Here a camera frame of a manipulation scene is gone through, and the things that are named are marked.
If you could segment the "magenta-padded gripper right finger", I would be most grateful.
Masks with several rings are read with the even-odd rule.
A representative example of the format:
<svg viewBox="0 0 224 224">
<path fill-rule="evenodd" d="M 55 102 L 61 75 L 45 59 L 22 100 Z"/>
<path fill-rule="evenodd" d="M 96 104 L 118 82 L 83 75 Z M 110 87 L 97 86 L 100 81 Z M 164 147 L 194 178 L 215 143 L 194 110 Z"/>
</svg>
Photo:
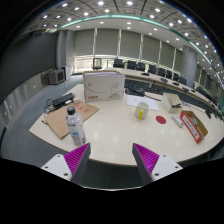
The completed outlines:
<svg viewBox="0 0 224 224">
<path fill-rule="evenodd" d="M 158 155 L 150 149 L 134 143 L 132 154 L 144 185 L 164 178 L 182 169 L 167 155 Z"/>
</svg>

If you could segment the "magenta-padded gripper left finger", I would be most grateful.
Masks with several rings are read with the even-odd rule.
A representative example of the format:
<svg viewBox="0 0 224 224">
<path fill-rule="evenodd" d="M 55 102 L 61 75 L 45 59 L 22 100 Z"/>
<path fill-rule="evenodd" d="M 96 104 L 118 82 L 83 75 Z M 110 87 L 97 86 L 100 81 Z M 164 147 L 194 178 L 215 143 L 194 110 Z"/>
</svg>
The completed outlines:
<svg viewBox="0 0 224 224">
<path fill-rule="evenodd" d="M 91 147 L 87 143 L 66 155 L 56 154 L 42 166 L 42 169 L 80 185 L 90 153 Z"/>
</svg>

